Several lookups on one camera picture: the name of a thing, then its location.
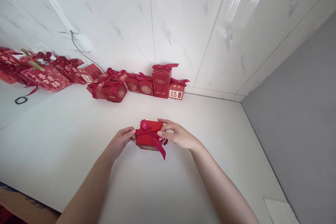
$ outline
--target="round emblem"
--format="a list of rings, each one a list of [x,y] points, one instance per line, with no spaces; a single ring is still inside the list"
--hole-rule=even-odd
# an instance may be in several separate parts
[[[118,93],[119,93],[119,97],[123,98],[125,96],[125,89],[123,87],[119,88]]]
[[[128,85],[130,86],[129,88],[132,90],[136,90],[136,85],[133,82],[129,82]]]
[[[147,86],[142,86],[141,90],[146,94],[150,94],[152,92],[151,89]]]
[[[156,151],[157,149],[153,146],[148,146],[148,145],[141,145],[141,147],[143,149],[148,149],[148,150],[151,150],[151,151]]]

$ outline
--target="hand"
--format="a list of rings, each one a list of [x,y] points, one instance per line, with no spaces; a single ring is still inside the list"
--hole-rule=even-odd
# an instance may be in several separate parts
[[[125,149],[126,144],[130,141],[136,140],[136,136],[134,134],[135,129],[133,127],[119,130],[104,150],[104,154],[107,155],[107,158],[112,162],[116,160]]]
[[[166,124],[161,128],[161,131],[157,132],[160,137],[172,140],[175,144],[184,149],[193,150],[202,146],[201,142],[181,125],[165,119],[159,118],[157,120]],[[174,131],[174,133],[166,132],[170,129]]]

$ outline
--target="white paper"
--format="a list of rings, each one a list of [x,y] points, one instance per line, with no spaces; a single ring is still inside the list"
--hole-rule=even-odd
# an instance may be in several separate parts
[[[274,224],[300,224],[288,203],[264,199]]]

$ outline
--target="cable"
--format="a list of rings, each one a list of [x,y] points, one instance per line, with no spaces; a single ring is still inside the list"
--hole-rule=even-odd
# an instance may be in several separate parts
[[[86,55],[85,55],[85,54],[78,48],[78,46],[75,44],[75,40],[74,40],[74,32],[71,31],[71,30],[70,30],[70,32],[71,32],[71,39],[72,39],[72,42],[73,42],[73,44],[75,45],[75,47],[77,48],[77,50],[78,50],[81,54],[83,54],[83,56],[84,56],[85,58],[91,60],[93,63],[95,63],[97,66],[99,66],[99,68],[102,70],[102,72],[105,73],[104,69],[103,69],[100,65],[98,65],[96,62],[94,62],[94,61],[93,61],[92,59],[90,59],[89,57],[87,57],[87,56],[86,56]]]

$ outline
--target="gray wall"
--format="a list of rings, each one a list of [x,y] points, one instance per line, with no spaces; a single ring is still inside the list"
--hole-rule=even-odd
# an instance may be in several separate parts
[[[336,13],[242,105],[300,223],[336,223]]]

